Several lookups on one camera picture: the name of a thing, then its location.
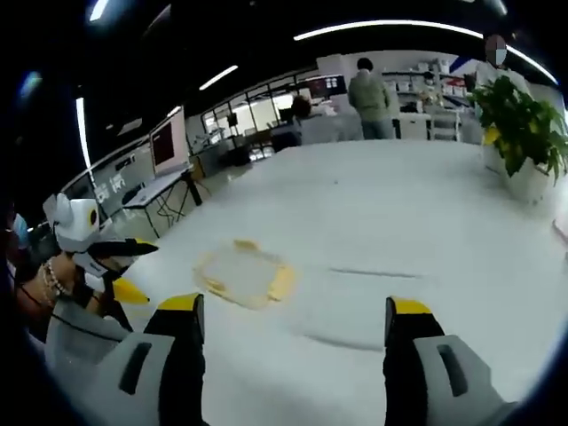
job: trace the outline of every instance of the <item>monitor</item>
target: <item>monitor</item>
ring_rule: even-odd
[[[237,120],[237,114],[235,114],[235,113],[227,115],[227,121],[229,122],[230,127],[233,127],[233,126],[236,126],[237,124],[239,124],[239,121]]]
[[[151,136],[152,158],[154,167],[159,166],[174,156],[174,141],[171,138],[171,123],[166,123]]]
[[[183,108],[150,132],[150,147],[157,176],[187,167],[189,149],[185,140]]]
[[[342,75],[325,75],[307,81],[312,98],[329,98],[347,93],[345,79]]]
[[[292,108],[280,109],[280,121],[281,122],[292,122],[294,118],[294,113],[292,113]]]

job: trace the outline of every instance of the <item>white tablecloth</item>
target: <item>white tablecloth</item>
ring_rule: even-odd
[[[202,404],[216,426],[383,424],[392,294],[425,302],[507,400],[535,384],[564,329],[564,246],[483,168],[478,146],[287,149],[175,225],[127,277],[153,303],[192,292],[202,254],[235,238],[283,256],[298,280],[288,300],[258,312],[206,295]]]

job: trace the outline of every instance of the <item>ceiling light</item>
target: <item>ceiling light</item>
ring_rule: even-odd
[[[206,82],[205,84],[203,84],[199,90],[200,91],[204,91],[205,89],[207,89],[211,84],[218,82],[219,80],[221,80],[223,77],[225,77],[226,75],[230,74],[232,71],[234,71],[235,69],[237,69],[238,66],[237,65],[233,65],[232,67],[228,67],[225,71],[217,74],[216,76],[214,76],[211,80],[209,80],[208,82]]]
[[[480,40],[483,40],[483,35],[476,31],[471,31],[470,29],[461,28],[461,27],[455,27],[454,25],[440,24],[437,22],[428,22],[427,20],[363,20],[361,22],[350,22],[349,24],[334,25],[333,27],[316,29],[314,31],[296,35],[294,37],[294,40],[299,42],[300,40],[305,40],[306,38],[321,36],[322,34],[333,33],[335,31],[342,31],[344,29],[378,27],[378,26],[396,26],[396,25],[411,25],[415,27],[430,27],[430,28],[445,29],[448,31],[454,31],[455,33],[461,33],[465,34],[466,36],[472,36]],[[514,47],[511,47],[509,45],[507,45],[507,50],[517,55],[519,58],[525,60],[539,71],[541,71],[554,84],[558,84],[558,80],[536,60],[529,58],[518,49],[515,49]]]
[[[137,129],[141,125],[142,125],[142,119],[141,118],[137,118],[136,120],[133,120],[131,122],[127,122],[126,124],[124,124],[122,126],[122,129],[121,129],[121,131],[118,132],[117,136],[121,136],[124,133],[127,133],[131,130]]]
[[[95,4],[95,7],[92,8],[91,17],[89,18],[89,20],[91,22],[99,19],[102,16],[103,11],[105,10],[105,7],[107,7],[107,3],[108,3],[108,0],[98,0],[97,1],[97,3]]]
[[[320,78],[339,77],[339,76],[342,75],[341,74],[316,75],[315,77],[310,77],[300,80],[300,83],[310,82],[312,80],[319,80]]]
[[[87,132],[85,131],[85,110],[83,98],[75,101],[77,108],[77,122],[79,123],[79,139],[81,139],[81,149],[83,150],[83,158],[87,169],[91,168],[91,158],[89,157],[89,148],[87,147]]]
[[[181,109],[181,106],[176,106],[174,109],[168,112],[168,118],[170,118],[173,114]]]

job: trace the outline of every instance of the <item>black ceiling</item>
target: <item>black ceiling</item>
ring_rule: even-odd
[[[509,14],[500,20],[486,1],[174,0],[150,29],[170,4],[167,0],[108,0],[95,22],[88,20],[95,0],[24,2],[4,16],[9,28],[2,36],[5,57],[13,66],[11,78],[4,80],[18,83],[27,71],[37,70],[45,81],[70,82],[91,103],[97,125],[120,127],[139,116],[151,122],[179,103],[187,114],[198,114],[237,91],[332,53],[413,49],[483,58],[477,39],[433,28],[366,28],[302,42],[292,38],[328,25],[375,19],[430,20],[478,32],[499,29],[563,80],[562,59],[551,42],[562,30],[561,18],[543,6],[552,2],[540,1],[537,7],[536,2],[505,0]],[[237,71],[198,90],[233,64],[239,65]],[[533,80],[547,82],[520,60],[516,65]]]

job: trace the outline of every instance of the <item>window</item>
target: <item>window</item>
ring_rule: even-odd
[[[208,113],[203,115],[203,124],[205,125],[205,130],[208,133],[217,129],[217,121],[215,120],[213,111],[209,111]]]
[[[248,98],[250,99],[252,114],[255,117],[256,130],[266,130],[278,125],[268,85],[249,92]]]
[[[227,120],[227,116],[230,114],[229,111],[229,104],[223,104],[215,108],[215,117],[217,118],[217,125],[219,129],[222,129],[221,135],[219,135],[219,139],[212,138],[211,143],[215,144],[222,138],[228,138],[231,136],[231,127],[229,126],[229,120]]]
[[[294,82],[294,76],[282,78],[276,82],[270,83],[270,88],[272,91],[274,107],[278,112],[280,122],[283,122],[284,120],[282,120],[281,110],[291,108],[294,96],[298,94],[297,87]]]
[[[250,106],[245,95],[240,95],[231,100],[231,109],[237,114],[236,134],[245,135],[256,132],[256,125],[252,119]]]

